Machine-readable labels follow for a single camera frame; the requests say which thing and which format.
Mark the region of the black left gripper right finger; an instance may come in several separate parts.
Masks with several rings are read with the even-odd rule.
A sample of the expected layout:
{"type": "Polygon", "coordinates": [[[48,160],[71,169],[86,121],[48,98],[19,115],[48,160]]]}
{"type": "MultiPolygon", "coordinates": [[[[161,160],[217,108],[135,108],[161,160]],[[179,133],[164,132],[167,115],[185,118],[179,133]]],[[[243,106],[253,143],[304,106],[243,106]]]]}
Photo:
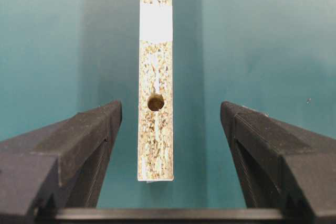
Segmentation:
{"type": "Polygon", "coordinates": [[[228,101],[220,107],[249,208],[335,217],[335,139],[228,101]]]}

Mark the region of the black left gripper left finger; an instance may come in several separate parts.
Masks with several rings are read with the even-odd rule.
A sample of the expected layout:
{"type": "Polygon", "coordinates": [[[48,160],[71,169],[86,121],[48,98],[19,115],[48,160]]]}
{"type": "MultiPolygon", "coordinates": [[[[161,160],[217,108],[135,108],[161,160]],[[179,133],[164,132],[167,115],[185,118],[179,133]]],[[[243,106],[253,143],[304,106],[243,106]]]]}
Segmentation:
{"type": "Polygon", "coordinates": [[[1,217],[95,207],[121,122],[112,101],[1,141],[1,217]]]}

